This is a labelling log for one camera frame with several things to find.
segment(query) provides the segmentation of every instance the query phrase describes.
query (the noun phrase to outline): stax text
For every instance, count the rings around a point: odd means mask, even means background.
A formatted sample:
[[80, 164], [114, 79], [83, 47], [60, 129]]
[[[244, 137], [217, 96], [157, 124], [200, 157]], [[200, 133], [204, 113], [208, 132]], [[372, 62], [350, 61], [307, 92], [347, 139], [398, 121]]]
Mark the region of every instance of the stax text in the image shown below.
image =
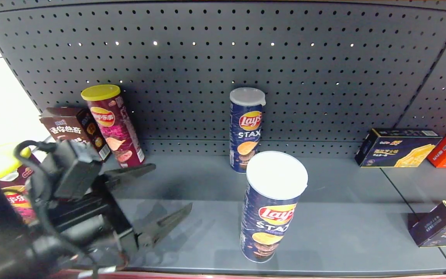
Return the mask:
[[256, 131], [252, 131], [252, 132], [240, 132], [238, 133], [238, 137], [239, 138], [249, 138], [252, 136], [261, 136], [261, 130], [256, 130]]
[[271, 226], [269, 224], [266, 224], [263, 221], [257, 221], [256, 226], [261, 229], [270, 230], [270, 231], [279, 231], [279, 232], [284, 233], [288, 229], [288, 226], [290, 226], [290, 224], [286, 224], [285, 226]]

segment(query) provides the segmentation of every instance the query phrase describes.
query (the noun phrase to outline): potato chip image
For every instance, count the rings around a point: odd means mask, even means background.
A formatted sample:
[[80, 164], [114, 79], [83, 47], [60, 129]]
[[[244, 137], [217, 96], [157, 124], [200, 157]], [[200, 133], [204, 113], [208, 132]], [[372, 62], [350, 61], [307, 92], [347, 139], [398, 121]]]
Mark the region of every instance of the potato chip image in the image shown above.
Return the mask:
[[246, 141], [244, 143], [241, 143], [237, 147], [237, 152], [241, 155], [247, 155], [255, 148], [256, 145], [257, 145], [257, 142]]
[[272, 245], [276, 242], [279, 242], [283, 236], [272, 235], [265, 232], [257, 232], [252, 235], [252, 238], [255, 242], [265, 245]]
[[428, 154], [435, 148], [436, 145], [424, 145], [419, 148], [413, 149], [405, 157], [402, 157], [395, 163], [395, 167], [398, 168], [410, 168], [419, 166]]
[[96, 132], [96, 126], [94, 125], [94, 123], [91, 123], [87, 126], [87, 132], [89, 134], [93, 134], [94, 132]]
[[122, 141], [119, 141], [116, 138], [106, 138], [106, 142], [108, 143], [108, 145], [110, 146], [111, 150], [113, 151], [117, 151], [118, 148], [120, 148], [120, 146], [122, 145], [122, 143], [125, 142], [125, 139]]
[[94, 144], [95, 144], [98, 148], [100, 148], [101, 146], [103, 146], [103, 139], [100, 138], [100, 137], [97, 137], [97, 138], [94, 140]]
[[118, 162], [121, 162], [121, 163], [126, 162], [127, 160], [130, 159], [130, 157], [132, 157], [132, 154], [133, 153], [130, 150], [127, 150], [124, 153], [119, 154], [117, 156], [117, 160], [118, 160]]

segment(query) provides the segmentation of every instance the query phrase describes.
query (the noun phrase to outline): yellow container lid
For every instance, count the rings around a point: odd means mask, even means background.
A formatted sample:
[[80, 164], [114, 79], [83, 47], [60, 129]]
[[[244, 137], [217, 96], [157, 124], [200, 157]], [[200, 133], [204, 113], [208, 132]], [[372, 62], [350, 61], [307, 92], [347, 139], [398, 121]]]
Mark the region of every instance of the yellow container lid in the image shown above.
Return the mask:
[[120, 94], [120, 87], [113, 84], [101, 84], [85, 88], [82, 99], [86, 101], [102, 101]]
[[[13, 151], [18, 143], [7, 143], [5, 145], [0, 145], [0, 179], [12, 173], [18, 169], [22, 162], [18, 161], [13, 156]], [[32, 154], [30, 148], [24, 148], [20, 152], [22, 157], [29, 158]]]

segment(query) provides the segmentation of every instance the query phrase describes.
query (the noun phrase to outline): gray shelf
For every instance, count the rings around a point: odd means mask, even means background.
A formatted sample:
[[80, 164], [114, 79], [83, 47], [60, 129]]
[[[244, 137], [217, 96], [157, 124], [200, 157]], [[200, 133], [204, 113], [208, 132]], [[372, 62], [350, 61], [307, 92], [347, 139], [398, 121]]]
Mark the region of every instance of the gray shelf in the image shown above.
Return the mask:
[[[428, 212], [442, 200], [446, 200], [446, 169], [437, 169], [425, 161], [418, 168], [392, 168], [383, 171], [416, 213]], [[446, 255], [446, 247], [441, 250]]]
[[[404, 203], [379, 169], [352, 159], [300, 159], [310, 176], [295, 218], [268, 263], [246, 260], [239, 247], [244, 175], [227, 157], [151, 155], [156, 171], [113, 191], [135, 227], [193, 202], [191, 215], [130, 267], [156, 272], [280, 276], [441, 274], [439, 249], [419, 249], [407, 231]], [[117, 164], [109, 160], [107, 168]], [[95, 253], [118, 264], [113, 251]]]

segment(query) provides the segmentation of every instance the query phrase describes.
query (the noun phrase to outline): lay's stax can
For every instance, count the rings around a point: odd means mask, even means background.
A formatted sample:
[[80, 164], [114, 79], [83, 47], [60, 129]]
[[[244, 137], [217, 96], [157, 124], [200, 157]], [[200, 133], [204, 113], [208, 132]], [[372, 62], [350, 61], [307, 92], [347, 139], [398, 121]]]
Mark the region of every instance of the lay's stax can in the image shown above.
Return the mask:
[[230, 92], [230, 101], [230, 165], [245, 173], [261, 138], [265, 95], [261, 90], [242, 87]]
[[288, 230], [308, 174], [296, 158], [267, 151], [249, 161], [246, 176], [240, 247], [250, 261], [264, 263]]

